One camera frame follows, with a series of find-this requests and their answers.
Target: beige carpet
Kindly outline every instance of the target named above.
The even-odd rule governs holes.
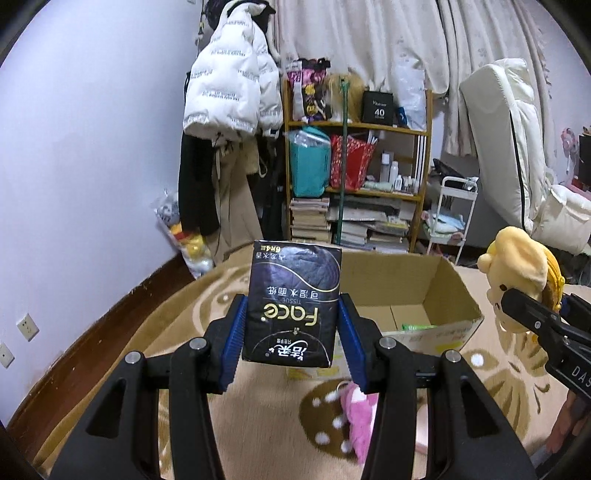
[[[140,327],[119,360],[131,350],[144,351],[146,356],[172,352],[189,339],[202,335],[211,320],[225,314],[236,293],[248,291],[251,256],[252,247],[246,247],[164,302]],[[566,389],[545,373],[545,353],[537,345],[527,341],[525,335],[513,335],[498,327],[486,300],[486,277],[478,270],[461,267],[457,270],[485,315],[485,321],[462,355],[472,362],[526,448],[533,450],[549,434]],[[567,286],[566,291],[591,300],[591,290],[586,287]],[[317,392],[333,387],[334,383],[288,380],[282,367],[240,361],[228,392],[210,398],[226,477],[229,480],[360,478],[362,468],[350,456],[347,458],[330,446],[320,450],[313,443],[312,429],[316,428],[313,425],[334,418],[338,405],[318,410],[306,408],[306,402],[317,397]],[[98,388],[100,384],[61,421],[39,451],[35,465],[44,473],[51,471],[69,431]],[[167,395],[161,394],[161,473],[163,478],[172,479],[167,400]],[[310,411],[315,412],[315,418],[307,413]],[[326,418],[317,418],[321,411],[326,413]],[[332,445],[335,442],[338,445],[346,434],[329,433]],[[415,476],[421,478],[423,474],[424,457],[417,454]]]

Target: white cart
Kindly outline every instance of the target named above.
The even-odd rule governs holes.
[[[455,187],[447,186],[449,182],[458,182],[463,185],[467,185],[470,187],[470,190],[459,189]],[[461,232],[461,237],[458,238],[452,237],[450,238],[449,235],[437,235],[436,233],[430,233],[428,226],[424,224],[425,235],[427,235],[427,239],[429,240],[429,246],[427,248],[427,255],[431,252],[431,247],[434,244],[437,245],[455,245],[460,247],[460,251],[457,253],[456,256],[456,265],[458,260],[460,259],[460,255],[462,254],[462,250],[464,248],[464,244],[466,243],[466,237],[468,235],[468,228],[470,227],[470,222],[472,221],[472,213],[474,212],[474,205],[476,203],[476,198],[478,197],[478,185],[471,179],[461,179],[459,177],[445,177],[441,183],[437,183],[432,185],[436,191],[439,193],[439,202],[437,204],[437,212],[435,215],[435,221],[433,225],[437,225],[439,221],[439,215],[441,212],[441,203],[443,202],[444,197],[453,197],[457,199],[469,200],[472,202],[470,207],[470,214],[468,215],[468,220],[466,221],[466,227],[464,231]]]

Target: green pole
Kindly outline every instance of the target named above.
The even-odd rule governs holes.
[[[345,209],[345,180],[347,174],[347,127],[349,126],[349,86],[350,83],[341,79],[340,89],[343,92],[343,143],[341,146],[342,164],[340,166],[340,200],[339,200],[339,222],[336,230],[336,244],[340,245],[340,236],[343,231],[343,210]]]

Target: doll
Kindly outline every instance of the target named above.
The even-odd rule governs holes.
[[[529,295],[555,312],[560,311],[564,277],[554,255],[516,227],[503,228],[478,259],[478,270],[486,274],[491,286],[486,297],[501,326],[512,333],[527,331],[501,310],[503,292],[509,288]]]

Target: black tissue package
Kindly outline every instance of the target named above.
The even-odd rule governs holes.
[[[242,359],[331,366],[341,256],[338,248],[255,242]]]

